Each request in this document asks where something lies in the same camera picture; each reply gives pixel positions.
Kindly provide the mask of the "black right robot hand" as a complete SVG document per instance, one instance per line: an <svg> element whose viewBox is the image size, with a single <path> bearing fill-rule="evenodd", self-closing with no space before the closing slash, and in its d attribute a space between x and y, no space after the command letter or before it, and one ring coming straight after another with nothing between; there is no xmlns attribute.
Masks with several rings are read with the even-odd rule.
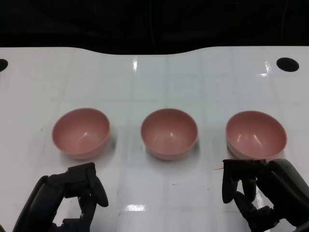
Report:
<svg viewBox="0 0 309 232"><path fill-rule="evenodd" d="M235 201L253 232L274 228L281 219L297 232L309 230L309 187L286 159L226 159L224 203Z"/></svg>

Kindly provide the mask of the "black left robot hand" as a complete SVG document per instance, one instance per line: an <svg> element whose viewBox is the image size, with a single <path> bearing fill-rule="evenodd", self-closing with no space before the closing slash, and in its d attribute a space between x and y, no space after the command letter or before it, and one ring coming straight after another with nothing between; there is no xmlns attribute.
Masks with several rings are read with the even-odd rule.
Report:
<svg viewBox="0 0 309 232"><path fill-rule="evenodd" d="M53 220L66 198L77 198L81 215L66 218L60 226ZM96 175L93 162L69 167L62 174L43 176L35 185L22 209L15 232L88 232L96 206L109 205L105 189Z"/></svg>

